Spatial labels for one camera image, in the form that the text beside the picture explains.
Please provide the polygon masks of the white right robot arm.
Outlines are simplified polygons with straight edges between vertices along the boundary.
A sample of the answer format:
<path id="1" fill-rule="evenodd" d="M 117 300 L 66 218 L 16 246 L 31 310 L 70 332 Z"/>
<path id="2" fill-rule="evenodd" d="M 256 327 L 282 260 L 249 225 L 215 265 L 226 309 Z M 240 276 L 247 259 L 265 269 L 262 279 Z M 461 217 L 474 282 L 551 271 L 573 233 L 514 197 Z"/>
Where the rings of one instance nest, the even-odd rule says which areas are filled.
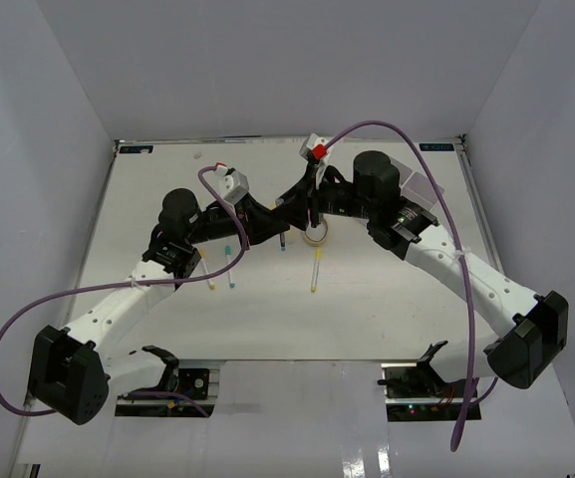
<path id="1" fill-rule="evenodd" d="M 419 387 L 429 396 L 444 395 L 469 371 L 527 389 L 567 344 L 567 300 L 555 291 L 539 295 L 457 249 L 437 218 L 403 195 L 400 172 L 381 151 L 359 153 L 351 180 L 333 166 L 308 165 L 279 197 L 277 213 L 301 230 L 323 215 L 364 219 L 379 246 L 472 303 L 495 338 L 478 347 L 482 356 L 475 359 L 447 342 L 429 346 L 416 365 Z"/>

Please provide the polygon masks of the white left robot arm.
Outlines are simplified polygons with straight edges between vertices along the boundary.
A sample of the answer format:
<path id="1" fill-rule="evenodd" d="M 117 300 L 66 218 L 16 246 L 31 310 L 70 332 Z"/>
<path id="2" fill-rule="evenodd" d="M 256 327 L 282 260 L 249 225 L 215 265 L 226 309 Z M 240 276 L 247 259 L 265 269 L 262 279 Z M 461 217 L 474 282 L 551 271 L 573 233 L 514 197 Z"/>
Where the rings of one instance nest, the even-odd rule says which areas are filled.
<path id="1" fill-rule="evenodd" d="M 45 327 L 33 347 L 30 394 L 77 425 L 91 421 L 115 386 L 121 394 L 137 391 L 167 397 L 178 388 L 178 358 L 156 346 L 131 354 L 125 371 L 112 352 L 121 339 L 159 302 L 168 298 L 198 266 L 197 244 L 246 234 L 243 247 L 287 231 L 286 216 L 246 194 L 234 206 L 213 202 L 200 209 L 194 194 L 179 188 L 162 201 L 150 241 L 124 288 L 61 329 Z"/>

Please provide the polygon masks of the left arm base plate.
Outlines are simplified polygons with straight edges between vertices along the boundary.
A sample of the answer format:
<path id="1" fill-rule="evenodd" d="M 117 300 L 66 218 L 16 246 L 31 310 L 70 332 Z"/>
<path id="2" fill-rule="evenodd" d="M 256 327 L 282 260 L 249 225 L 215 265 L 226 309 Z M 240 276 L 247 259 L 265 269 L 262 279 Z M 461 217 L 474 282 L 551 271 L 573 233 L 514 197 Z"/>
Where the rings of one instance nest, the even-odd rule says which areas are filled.
<path id="1" fill-rule="evenodd" d="M 218 368 L 181 368 L 176 388 L 169 394 L 129 394 L 120 398 L 117 417 L 208 418 L 218 397 Z"/>

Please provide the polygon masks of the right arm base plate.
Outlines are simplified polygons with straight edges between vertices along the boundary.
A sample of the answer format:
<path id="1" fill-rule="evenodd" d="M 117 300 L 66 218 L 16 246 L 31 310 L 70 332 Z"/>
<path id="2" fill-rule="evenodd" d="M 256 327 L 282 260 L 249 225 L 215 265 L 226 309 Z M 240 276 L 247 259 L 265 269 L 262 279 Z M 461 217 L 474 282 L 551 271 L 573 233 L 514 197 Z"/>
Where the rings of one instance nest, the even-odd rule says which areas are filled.
<path id="1" fill-rule="evenodd" d="M 456 421 L 465 378 L 444 381 L 432 367 L 447 341 L 430 344 L 416 361 L 383 362 L 377 384 L 383 389 L 389 423 Z"/>

